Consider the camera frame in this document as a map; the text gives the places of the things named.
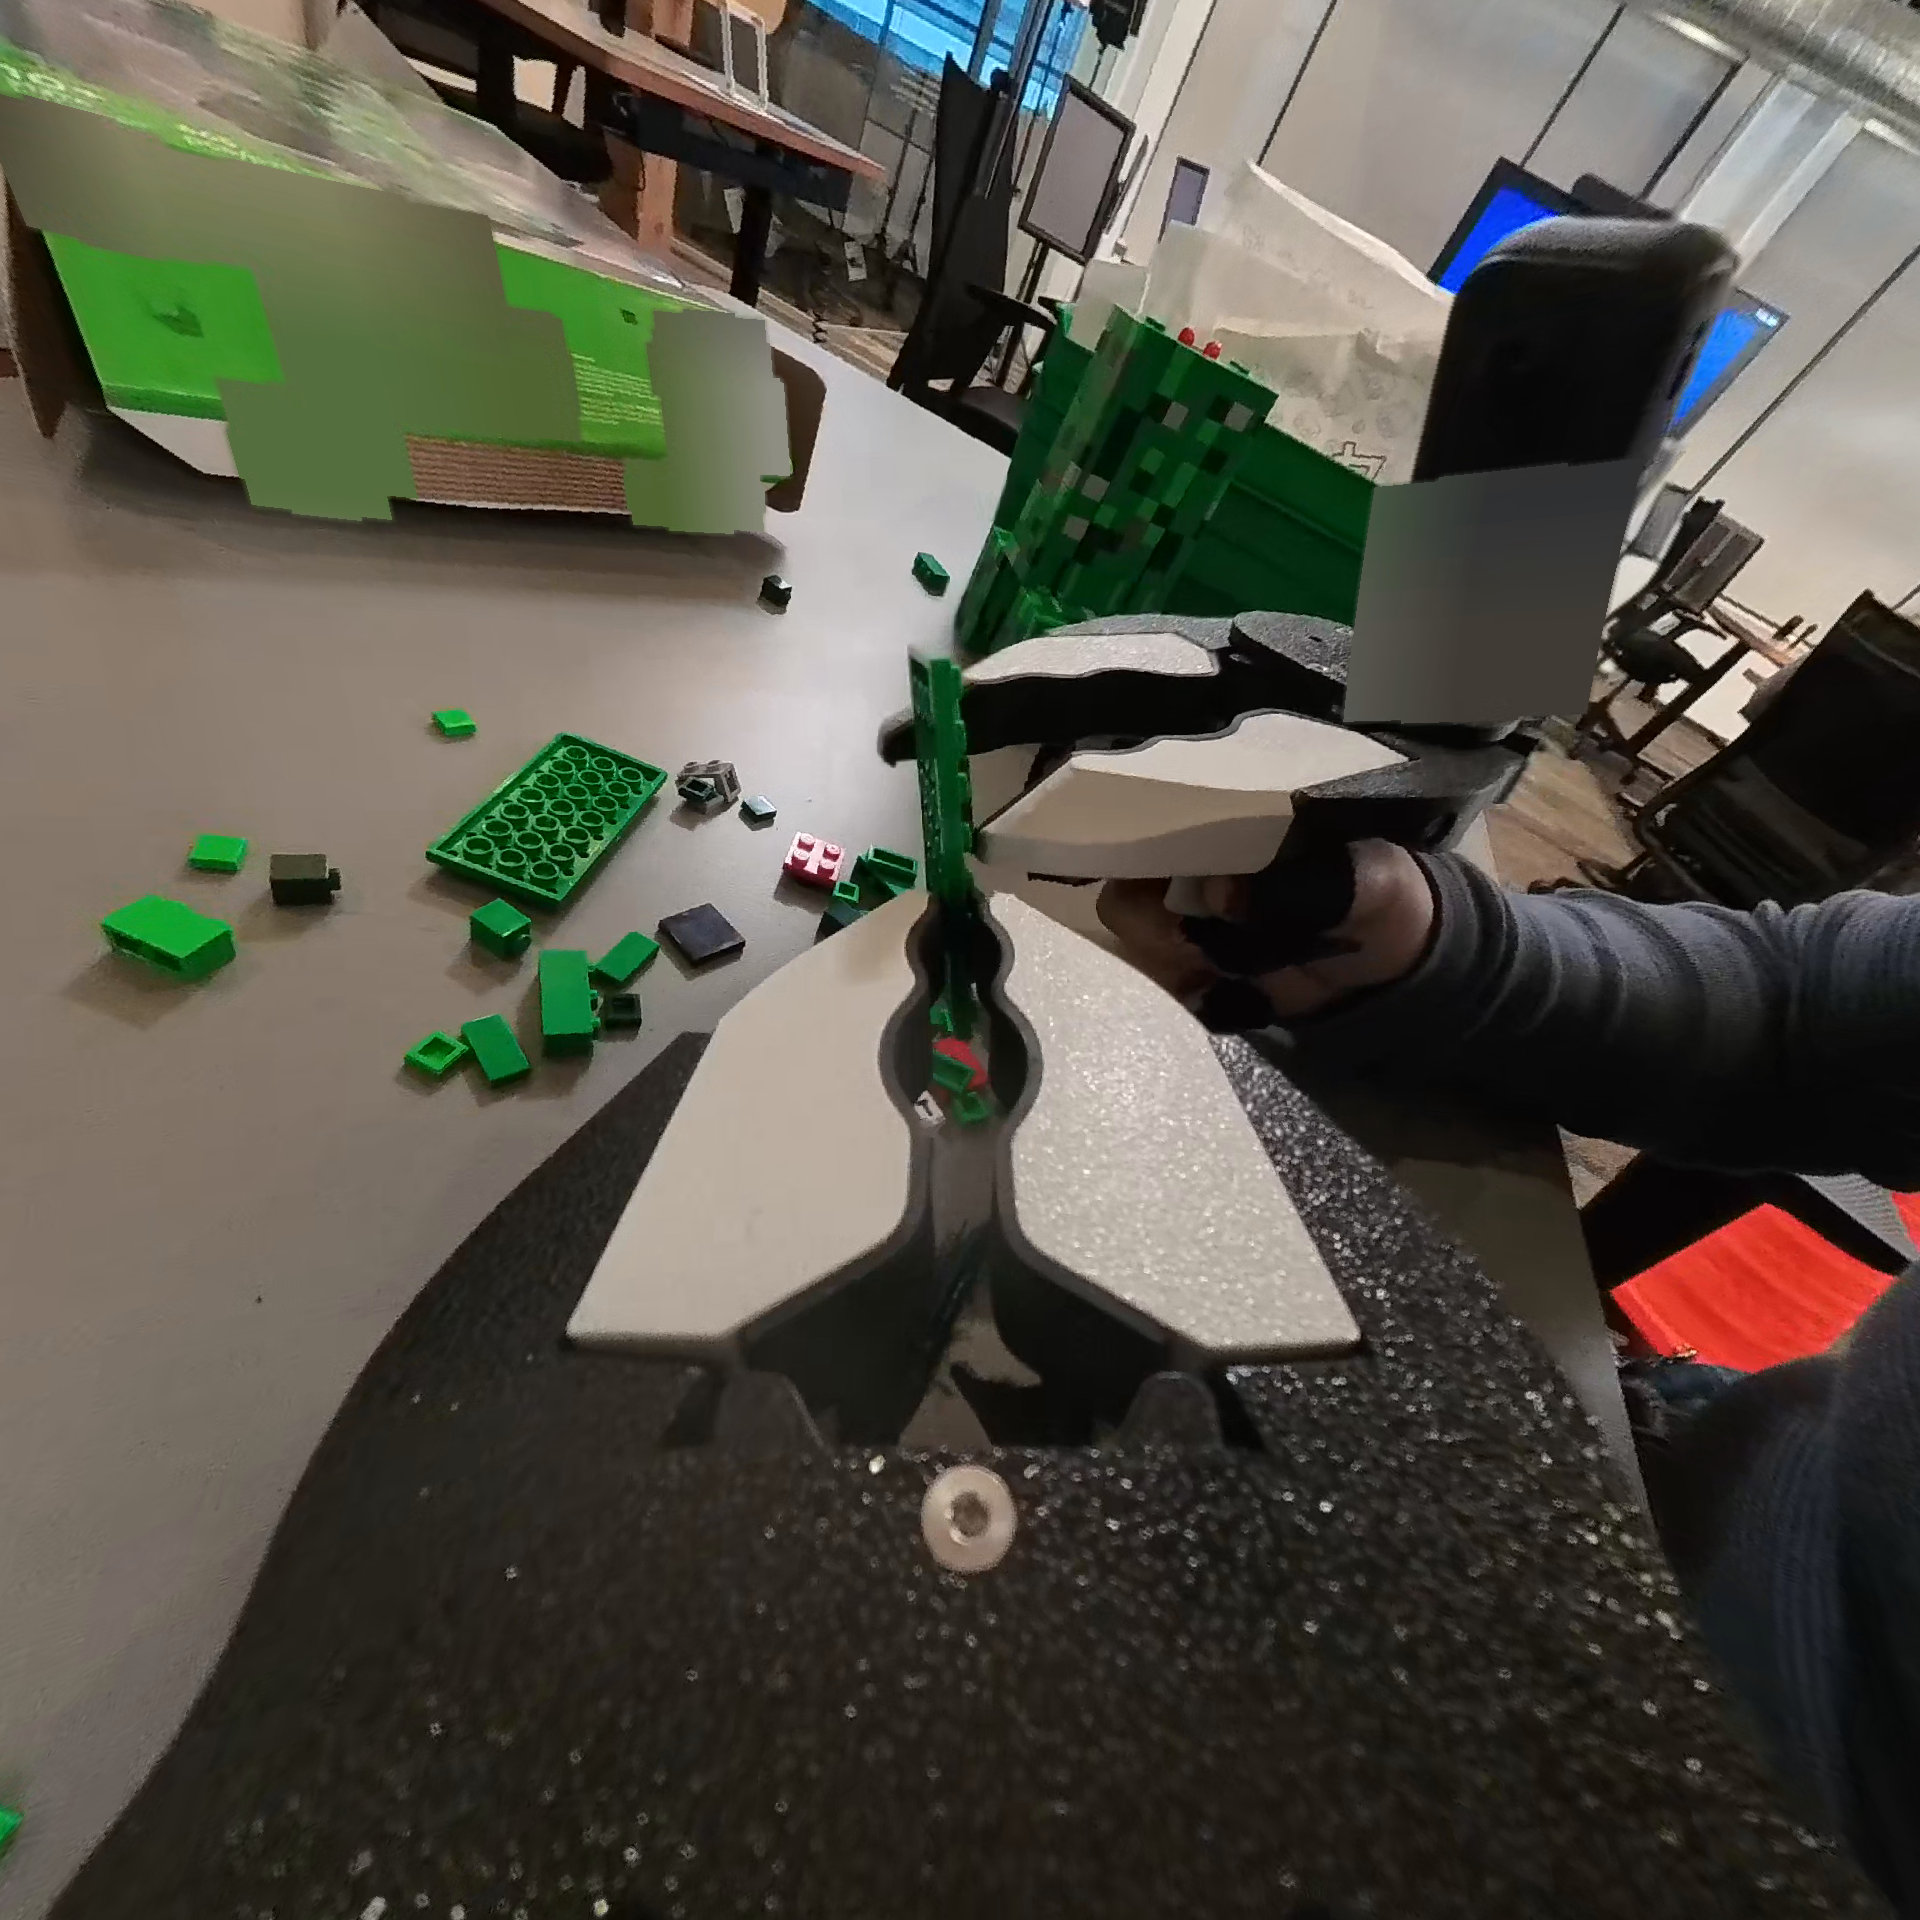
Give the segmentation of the green square brick plate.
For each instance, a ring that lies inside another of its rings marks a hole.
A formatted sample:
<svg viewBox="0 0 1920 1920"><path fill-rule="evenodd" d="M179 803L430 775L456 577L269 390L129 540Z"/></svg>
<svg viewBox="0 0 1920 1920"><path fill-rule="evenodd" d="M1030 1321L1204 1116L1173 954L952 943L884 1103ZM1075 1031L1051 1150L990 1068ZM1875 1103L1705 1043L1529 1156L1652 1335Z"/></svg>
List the green square brick plate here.
<svg viewBox="0 0 1920 1920"><path fill-rule="evenodd" d="M979 889L969 866L973 806L964 676L951 658L907 658L909 723L919 777L923 882L934 920L934 1023L959 1043L981 1043L984 1016L976 974Z"/></svg>

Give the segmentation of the wooden table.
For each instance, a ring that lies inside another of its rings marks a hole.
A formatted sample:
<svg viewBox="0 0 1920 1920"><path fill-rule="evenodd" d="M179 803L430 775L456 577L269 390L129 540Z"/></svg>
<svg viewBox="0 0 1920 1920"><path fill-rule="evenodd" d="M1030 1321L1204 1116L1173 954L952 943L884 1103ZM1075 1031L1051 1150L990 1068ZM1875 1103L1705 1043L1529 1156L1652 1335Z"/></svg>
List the wooden table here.
<svg viewBox="0 0 1920 1920"><path fill-rule="evenodd" d="M510 60L518 42L537 60L576 65L603 89L608 134L647 161L671 161L740 191L729 295L756 307L780 199L843 210L857 182L878 182L876 158L694 65L641 33L613 35L569 4L483 2L487 28L480 94L487 113L513 107Z"/></svg>

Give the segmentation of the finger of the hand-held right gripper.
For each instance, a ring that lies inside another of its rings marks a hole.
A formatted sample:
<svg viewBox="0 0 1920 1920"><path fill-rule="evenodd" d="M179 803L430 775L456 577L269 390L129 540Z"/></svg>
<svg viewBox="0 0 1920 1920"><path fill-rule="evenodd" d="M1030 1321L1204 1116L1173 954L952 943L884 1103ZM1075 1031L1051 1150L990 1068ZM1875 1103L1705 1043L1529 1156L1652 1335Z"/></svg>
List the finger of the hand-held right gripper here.
<svg viewBox="0 0 1920 1920"><path fill-rule="evenodd" d="M1406 763L1295 713L1249 713L1214 736L1075 752L976 828L990 870L1039 876L1245 876L1283 848L1295 796Z"/></svg>
<svg viewBox="0 0 1920 1920"><path fill-rule="evenodd" d="M1075 752L1219 736L1249 711L1232 660L1181 634L1051 634L955 673L979 823Z"/></svg>

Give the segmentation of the cluster of small bricks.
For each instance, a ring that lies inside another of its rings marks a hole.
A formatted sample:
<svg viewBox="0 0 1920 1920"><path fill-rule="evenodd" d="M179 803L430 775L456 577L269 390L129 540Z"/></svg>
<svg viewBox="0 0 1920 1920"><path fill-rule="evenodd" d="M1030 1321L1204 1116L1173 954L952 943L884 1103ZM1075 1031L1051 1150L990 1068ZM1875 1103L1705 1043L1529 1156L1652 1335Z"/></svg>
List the cluster of small bricks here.
<svg viewBox="0 0 1920 1920"><path fill-rule="evenodd" d="M894 848L864 848L847 856L839 887L823 891L823 930L831 932L861 920L872 903L886 903L912 891L920 878L920 862ZM541 948L534 971L537 1036L545 1058L576 1058L608 1031L633 1031L641 1024L641 1003L633 993L635 978L654 964L660 952L656 932L633 928L603 954L576 948ZM493 1089L521 1081L532 1060L503 1016L464 1023L460 1031L430 1031L403 1057L403 1068L430 1081L471 1066Z"/></svg>

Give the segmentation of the red cloth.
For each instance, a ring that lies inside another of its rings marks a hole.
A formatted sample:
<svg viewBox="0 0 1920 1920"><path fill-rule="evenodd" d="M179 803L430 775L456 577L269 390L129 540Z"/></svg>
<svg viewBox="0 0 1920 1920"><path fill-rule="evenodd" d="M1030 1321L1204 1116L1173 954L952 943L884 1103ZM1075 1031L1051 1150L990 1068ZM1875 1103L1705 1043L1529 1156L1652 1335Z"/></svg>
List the red cloth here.
<svg viewBox="0 0 1920 1920"><path fill-rule="evenodd" d="M1756 1208L1609 1298L1649 1351L1756 1375L1825 1354L1891 1286L1797 1216Z"/></svg>

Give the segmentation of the green pixel-pattern brick box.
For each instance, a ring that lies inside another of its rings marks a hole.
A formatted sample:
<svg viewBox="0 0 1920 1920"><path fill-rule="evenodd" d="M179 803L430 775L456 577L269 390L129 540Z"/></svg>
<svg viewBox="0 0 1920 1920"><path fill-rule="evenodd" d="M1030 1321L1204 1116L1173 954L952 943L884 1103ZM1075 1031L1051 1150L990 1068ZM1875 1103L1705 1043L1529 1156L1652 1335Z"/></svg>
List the green pixel-pattern brick box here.
<svg viewBox="0 0 1920 1920"><path fill-rule="evenodd" d="M1095 347L1051 345L958 599L959 655L1096 617L1350 625L1375 486L1276 404L1219 347L1123 310Z"/></svg>

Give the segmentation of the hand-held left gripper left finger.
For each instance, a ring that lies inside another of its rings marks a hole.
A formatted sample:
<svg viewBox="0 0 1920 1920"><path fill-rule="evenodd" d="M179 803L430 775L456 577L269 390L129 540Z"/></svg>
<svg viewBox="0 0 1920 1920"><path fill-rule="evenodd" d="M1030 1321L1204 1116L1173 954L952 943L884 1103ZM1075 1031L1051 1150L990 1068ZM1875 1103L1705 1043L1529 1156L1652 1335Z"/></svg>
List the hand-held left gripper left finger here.
<svg viewBox="0 0 1920 1920"><path fill-rule="evenodd" d="M567 1321L574 1347L907 1401L944 1319L932 1250L927 897L808 947L713 1030Z"/></svg>

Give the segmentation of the black office chair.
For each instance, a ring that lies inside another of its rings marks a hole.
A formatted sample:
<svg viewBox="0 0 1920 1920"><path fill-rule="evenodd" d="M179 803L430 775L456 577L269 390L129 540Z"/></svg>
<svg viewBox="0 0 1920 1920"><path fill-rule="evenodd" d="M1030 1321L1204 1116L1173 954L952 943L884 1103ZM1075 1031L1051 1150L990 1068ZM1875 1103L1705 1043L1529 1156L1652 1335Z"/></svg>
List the black office chair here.
<svg viewBox="0 0 1920 1920"><path fill-rule="evenodd" d="M1771 658L1780 642L1756 615L1719 612L1733 579L1761 547L1719 502L1686 508L1647 583L1606 617L1600 666L1617 686L1593 697L1580 734L1598 751L1638 759L1643 747L1685 715L1734 666L1758 655ZM1633 689L1649 711L1637 732L1623 732L1611 707Z"/></svg>
<svg viewBox="0 0 1920 1920"><path fill-rule="evenodd" d="M1863 593L1726 751L1633 820L1627 889L1811 905L1915 859L1917 628Z"/></svg>

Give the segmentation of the person's right forearm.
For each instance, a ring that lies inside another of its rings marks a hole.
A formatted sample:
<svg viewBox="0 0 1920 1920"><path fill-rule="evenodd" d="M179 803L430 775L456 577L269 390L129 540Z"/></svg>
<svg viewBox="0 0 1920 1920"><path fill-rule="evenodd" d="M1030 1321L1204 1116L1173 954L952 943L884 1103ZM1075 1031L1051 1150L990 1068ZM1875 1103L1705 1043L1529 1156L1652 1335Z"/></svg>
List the person's right forearm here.
<svg viewBox="0 0 1920 1920"><path fill-rule="evenodd" d="M1429 857L1427 1083L1664 1162L1917 1187L1917 902L1518 897Z"/></svg>

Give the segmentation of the white paper bag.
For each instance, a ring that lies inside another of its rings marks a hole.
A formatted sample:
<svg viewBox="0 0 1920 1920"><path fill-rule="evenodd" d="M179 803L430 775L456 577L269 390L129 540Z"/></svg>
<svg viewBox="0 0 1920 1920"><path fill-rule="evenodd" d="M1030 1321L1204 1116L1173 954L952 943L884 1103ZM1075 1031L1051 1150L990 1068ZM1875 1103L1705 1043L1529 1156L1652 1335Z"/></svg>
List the white paper bag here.
<svg viewBox="0 0 1920 1920"><path fill-rule="evenodd" d="M1171 225L1142 313L1247 369L1265 420L1377 486L1417 463L1453 298L1401 251L1245 161Z"/></svg>

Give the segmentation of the blue lit screen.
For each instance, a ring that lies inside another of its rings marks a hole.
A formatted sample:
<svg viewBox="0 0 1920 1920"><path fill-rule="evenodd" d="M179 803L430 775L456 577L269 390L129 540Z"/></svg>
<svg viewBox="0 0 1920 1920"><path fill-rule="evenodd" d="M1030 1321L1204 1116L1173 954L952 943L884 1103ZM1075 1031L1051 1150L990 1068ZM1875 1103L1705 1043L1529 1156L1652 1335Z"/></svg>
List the blue lit screen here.
<svg viewBox="0 0 1920 1920"><path fill-rule="evenodd" d="M1593 174L1580 176L1573 188L1559 188L1519 163L1499 158L1440 247L1429 280L1453 295L1486 255L1510 234L1577 216L1649 223L1673 217L1665 209L1637 199ZM1686 379L1671 402L1664 447L1676 449L1787 324L1785 310L1733 286L1693 351Z"/></svg>

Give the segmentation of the person's right hand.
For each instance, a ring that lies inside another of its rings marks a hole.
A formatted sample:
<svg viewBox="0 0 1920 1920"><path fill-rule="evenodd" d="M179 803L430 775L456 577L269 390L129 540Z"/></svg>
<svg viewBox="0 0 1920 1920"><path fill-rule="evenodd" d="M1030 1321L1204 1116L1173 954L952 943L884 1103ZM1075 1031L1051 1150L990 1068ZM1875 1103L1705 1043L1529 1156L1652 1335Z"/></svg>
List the person's right hand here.
<svg viewBox="0 0 1920 1920"><path fill-rule="evenodd" d="M1193 914L1168 908L1168 887L1105 881L1095 910L1126 962L1216 1034L1294 1024L1393 986L1421 964L1437 916L1421 859L1380 839L1197 881Z"/></svg>

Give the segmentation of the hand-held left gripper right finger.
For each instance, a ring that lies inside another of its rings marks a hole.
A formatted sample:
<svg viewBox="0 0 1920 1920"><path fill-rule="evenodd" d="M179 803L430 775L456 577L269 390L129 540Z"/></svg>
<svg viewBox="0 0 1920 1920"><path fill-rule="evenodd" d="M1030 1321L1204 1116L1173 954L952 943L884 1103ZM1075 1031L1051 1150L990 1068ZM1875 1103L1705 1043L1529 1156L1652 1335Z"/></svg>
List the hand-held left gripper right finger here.
<svg viewBox="0 0 1920 1920"><path fill-rule="evenodd" d="M1087 935L997 895L993 1089L1019 1068L991 1188L1005 1350L1075 1401L1161 1372L1360 1350L1211 1036Z"/></svg>

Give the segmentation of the long green studded plate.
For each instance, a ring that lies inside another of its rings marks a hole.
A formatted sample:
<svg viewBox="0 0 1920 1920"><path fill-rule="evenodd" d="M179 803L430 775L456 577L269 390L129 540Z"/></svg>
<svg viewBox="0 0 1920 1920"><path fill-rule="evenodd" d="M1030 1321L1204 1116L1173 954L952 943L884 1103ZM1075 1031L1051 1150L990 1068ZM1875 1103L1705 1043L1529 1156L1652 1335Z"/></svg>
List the long green studded plate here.
<svg viewBox="0 0 1920 1920"><path fill-rule="evenodd" d="M541 910L584 889L667 782L665 768L577 734L555 734L445 828L423 857Z"/></svg>

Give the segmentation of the grey desk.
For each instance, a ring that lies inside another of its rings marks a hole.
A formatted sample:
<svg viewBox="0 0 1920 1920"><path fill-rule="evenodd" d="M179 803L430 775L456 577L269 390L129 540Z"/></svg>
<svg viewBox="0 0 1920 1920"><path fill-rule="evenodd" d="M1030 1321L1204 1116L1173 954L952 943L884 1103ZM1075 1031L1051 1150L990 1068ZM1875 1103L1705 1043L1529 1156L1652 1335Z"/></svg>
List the grey desk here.
<svg viewBox="0 0 1920 1920"><path fill-rule="evenodd" d="M1004 459L819 367L772 542L294 522L7 400L5 1915L1304 1905L1283 1640L1224 1584L1273 1577L1263 1454L1015 1459L1009 1560L949 1575L934 1462L683 1446L697 1375L564 1340L697 1036L808 948L774 832L660 806L557 923L743 928L637 1036L500 1092L403 1068L487 1014L537 1050L423 851L557 732L912 843L872 732L949 615L907 569L973 559ZM276 908L272 854L336 902ZM142 897L236 960L112 954Z"/></svg>

